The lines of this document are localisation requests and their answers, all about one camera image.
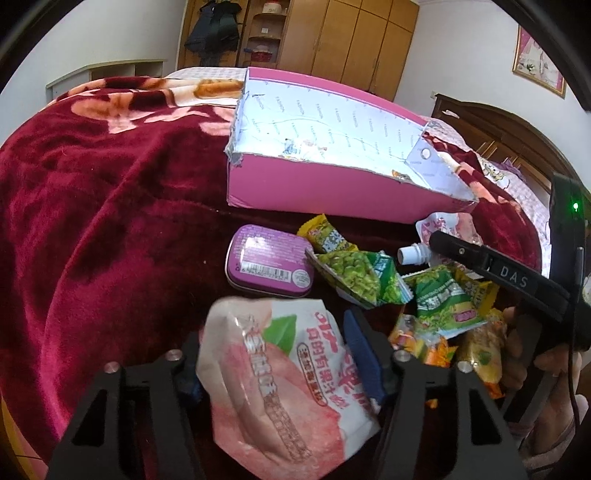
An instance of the poster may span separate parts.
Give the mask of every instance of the poster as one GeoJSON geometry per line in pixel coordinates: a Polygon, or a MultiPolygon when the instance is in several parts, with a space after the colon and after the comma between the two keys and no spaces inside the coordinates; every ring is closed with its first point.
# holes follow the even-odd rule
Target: poster
{"type": "Polygon", "coordinates": [[[530,79],[564,98],[566,93],[564,77],[544,50],[521,26],[517,34],[513,73],[530,79]]]}

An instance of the green pea snack bag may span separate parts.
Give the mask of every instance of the green pea snack bag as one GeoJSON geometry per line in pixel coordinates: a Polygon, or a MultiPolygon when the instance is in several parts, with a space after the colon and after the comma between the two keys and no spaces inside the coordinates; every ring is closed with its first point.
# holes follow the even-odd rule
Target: green pea snack bag
{"type": "Polygon", "coordinates": [[[421,330],[450,339],[485,323],[445,265],[404,280],[414,289],[421,330]]]}
{"type": "Polygon", "coordinates": [[[370,309],[387,303],[408,303],[413,292],[384,252],[335,251],[306,256],[345,300],[370,309]]]}

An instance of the screw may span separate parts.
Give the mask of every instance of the screw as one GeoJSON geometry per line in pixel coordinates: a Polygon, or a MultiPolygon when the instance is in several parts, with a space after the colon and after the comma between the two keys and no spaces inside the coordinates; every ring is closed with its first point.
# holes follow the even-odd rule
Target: screw
{"type": "Polygon", "coordinates": [[[183,351],[179,350],[178,348],[173,348],[172,350],[166,352],[166,355],[164,355],[164,357],[169,362],[176,362],[177,360],[180,360],[183,357],[183,351]]]}
{"type": "Polygon", "coordinates": [[[104,370],[107,374],[114,374],[119,371],[120,367],[121,366],[117,362],[109,362],[108,364],[105,364],[104,370]]]}
{"type": "Polygon", "coordinates": [[[399,362],[408,362],[410,360],[410,353],[406,350],[398,350],[394,352],[394,358],[399,362]]]}
{"type": "Polygon", "coordinates": [[[472,368],[472,364],[470,362],[466,362],[465,360],[461,360],[457,363],[457,369],[464,374],[469,374],[472,370],[474,370],[472,368]]]}

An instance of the pink box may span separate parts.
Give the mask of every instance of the pink box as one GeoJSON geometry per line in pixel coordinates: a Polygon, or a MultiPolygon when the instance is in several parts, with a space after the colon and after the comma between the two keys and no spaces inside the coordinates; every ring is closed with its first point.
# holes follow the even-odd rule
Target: pink box
{"type": "Polygon", "coordinates": [[[228,203],[399,223],[472,211],[426,123],[346,85],[251,67],[226,147],[228,203]]]}

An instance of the plastic packaging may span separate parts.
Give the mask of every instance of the plastic packaging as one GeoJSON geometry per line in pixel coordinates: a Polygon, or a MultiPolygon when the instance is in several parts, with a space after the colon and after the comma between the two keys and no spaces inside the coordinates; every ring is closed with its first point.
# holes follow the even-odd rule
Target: plastic packaging
{"type": "Polygon", "coordinates": [[[387,303],[408,303],[413,293],[384,252],[336,251],[314,255],[306,251],[316,270],[352,303],[370,309],[387,303]]]}
{"type": "Polygon", "coordinates": [[[501,349],[505,344],[506,324],[503,314],[492,309],[482,326],[465,334],[457,353],[458,360],[472,364],[493,400],[503,397],[499,382],[503,374],[501,349]]]}
{"type": "Polygon", "coordinates": [[[418,320],[412,315],[401,315],[388,340],[395,350],[404,349],[426,365],[449,367],[457,347],[435,333],[420,332],[418,320]]]}
{"type": "Polygon", "coordinates": [[[478,315],[484,317],[495,304],[499,286],[490,280],[482,279],[482,277],[477,280],[472,278],[471,275],[473,273],[466,272],[461,268],[456,268],[454,272],[454,278],[462,289],[470,295],[472,303],[478,310],[478,315]]]}
{"type": "Polygon", "coordinates": [[[431,252],[428,247],[431,234],[436,231],[449,233],[456,238],[482,245],[482,238],[478,235],[472,215],[469,213],[444,213],[435,212],[424,220],[416,223],[417,233],[421,239],[420,244],[412,244],[410,247],[402,247],[398,250],[398,262],[401,265],[423,265],[428,263],[435,267],[445,262],[437,254],[431,252]]]}
{"type": "Polygon", "coordinates": [[[317,480],[378,432],[321,300],[217,301],[197,362],[213,438],[262,480],[317,480]]]}
{"type": "Polygon", "coordinates": [[[484,323],[470,297],[445,265],[404,280],[414,289],[421,330],[450,339],[484,323]]]}
{"type": "Polygon", "coordinates": [[[299,236],[306,238],[314,247],[314,250],[321,254],[327,254],[336,251],[359,250],[357,245],[349,243],[333,227],[326,215],[317,215],[312,220],[308,220],[297,231],[299,236]]]}

